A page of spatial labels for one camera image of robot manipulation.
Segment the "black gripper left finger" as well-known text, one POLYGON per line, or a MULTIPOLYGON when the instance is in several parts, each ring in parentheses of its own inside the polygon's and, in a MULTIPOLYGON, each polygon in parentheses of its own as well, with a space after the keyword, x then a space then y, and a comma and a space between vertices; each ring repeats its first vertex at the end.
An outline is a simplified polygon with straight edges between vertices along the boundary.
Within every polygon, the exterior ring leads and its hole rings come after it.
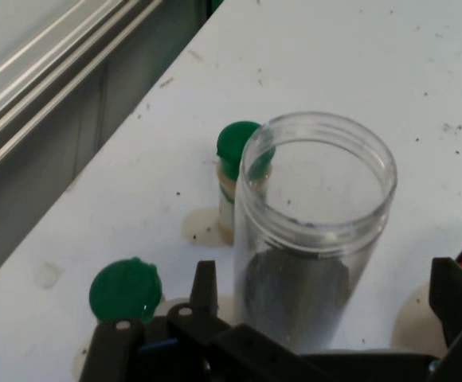
POLYGON ((332 381, 330 374, 248 325, 217 316, 213 261, 198 262, 188 302, 147 324, 97 326, 82 381, 332 381))

